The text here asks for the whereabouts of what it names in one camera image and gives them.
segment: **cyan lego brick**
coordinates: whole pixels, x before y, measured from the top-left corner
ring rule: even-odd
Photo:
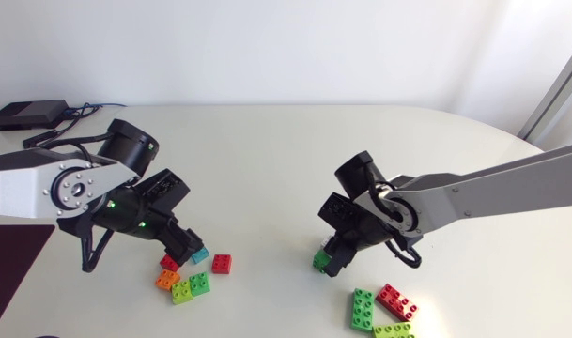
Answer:
[[[210,291],[209,276],[206,272],[190,277],[190,288],[194,297]]]
[[[199,251],[192,254],[193,263],[198,264],[198,263],[202,262],[208,256],[209,256],[209,251],[207,250],[207,248],[206,247],[202,248]]]
[[[354,290],[350,327],[363,332],[373,330],[373,293],[359,288]]]

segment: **lime green lego brick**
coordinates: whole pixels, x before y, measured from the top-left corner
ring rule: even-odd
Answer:
[[[393,325],[381,325],[373,327],[374,338],[414,338],[410,334],[409,323],[398,323]]]
[[[354,290],[352,321],[350,327],[363,332],[373,330],[373,293],[362,289]]]
[[[173,286],[171,286],[171,293],[173,294],[173,303],[175,305],[193,300],[190,281],[187,280],[173,284]]]
[[[209,276],[206,272],[190,277],[190,288],[194,297],[210,291]]]
[[[319,270],[321,273],[325,273],[323,268],[330,263],[332,258],[323,251],[323,249],[319,249],[317,253],[315,253],[315,257],[313,258],[313,267]]]

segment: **grasped lego brick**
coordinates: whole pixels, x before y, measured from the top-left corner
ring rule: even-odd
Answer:
[[[313,257],[313,267],[319,270],[321,273],[325,273],[323,268],[330,263],[332,258],[323,251],[323,249],[319,249],[317,253],[315,253],[315,257]]]
[[[375,326],[373,336],[375,338],[414,338],[414,335],[410,334],[409,323]]]
[[[193,300],[190,281],[183,281],[173,284],[171,287],[171,292],[173,293],[173,303],[175,305]]]
[[[179,269],[179,264],[177,264],[177,262],[174,261],[169,254],[166,254],[161,260],[161,267],[163,269],[177,271]]]
[[[173,284],[179,282],[179,279],[181,279],[181,277],[179,277],[178,273],[163,269],[161,275],[158,276],[158,279],[156,280],[156,286],[163,290],[170,290]]]
[[[215,254],[212,260],[212,272],[229,274],[231,270],[231,254]]]
[[[210,291],[209,276],[206,272],[190,277],[190,288],[194,297]]]
[[[350,327],[355,330],[371,332],[373,328],[373,293],[359,288],[354,290]]]
[[[376,300],[402,321],[411,321],[419,310],[415,304],[386,284],[376,296]]]
[[[193,263],[198,264],[198,263],[202,262],[208,256],[209,256],[209,251],[207,250],[207,248],[202,248],[202,249],[200,249],[197,252],[192,254]]]

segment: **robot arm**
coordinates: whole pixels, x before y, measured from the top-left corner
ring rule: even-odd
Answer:
[[[81,145],[102,140],[98,155]],[[50,150],[62,145],[82,151]],[[57,219],[61,230],[81,240],[83,271],[96,267],[114,232],[159,240],[180,266],[204,247],[172,212],[190,191],[179,177],[164,169],[136,184],[159,149],[148,134],[116,119],[106,134],[46,147],[0,155],[0,216]],[[107,229],[95,250],[94,225]]]
[[[335,229],[324,248],[332,257],[324,270],[332,277],[357,251],[382,242],[418,268],[421,256],[412,246],[424,234],[457,220],[572,206],[572,146],[463,176],[399,176],[390,181],[365,151],[335,175],[348,197],[332,194],[319,212]]]

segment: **white tabletop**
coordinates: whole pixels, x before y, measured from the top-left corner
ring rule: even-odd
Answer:
[[[342,192],[333,172],[353,155],[368,150],[386,177],[464,174],[540,152],[514,136],[420,108],[179,106],[104,108],[67,137],[103,133],[113,118],[160,142],[147,175],[167,167],[190,186],[180,225],[211,255],[232,254],[231,274],[210,274],[210,293],[175,306],[154,285],[160,242],[117,234],[87,274],[78,239],[56,230],[0,337],[361,337],[349,328],[351,292],[385,283],[419,306],[417,337],[572,336],[572,207],[451,224],[415,246],[419,269],[385,246],[335,278],[311,267],[332,234],[318,210]],[[4,133],[0,149],[35,133]],[[376,305],[375,325],[394,322]]]

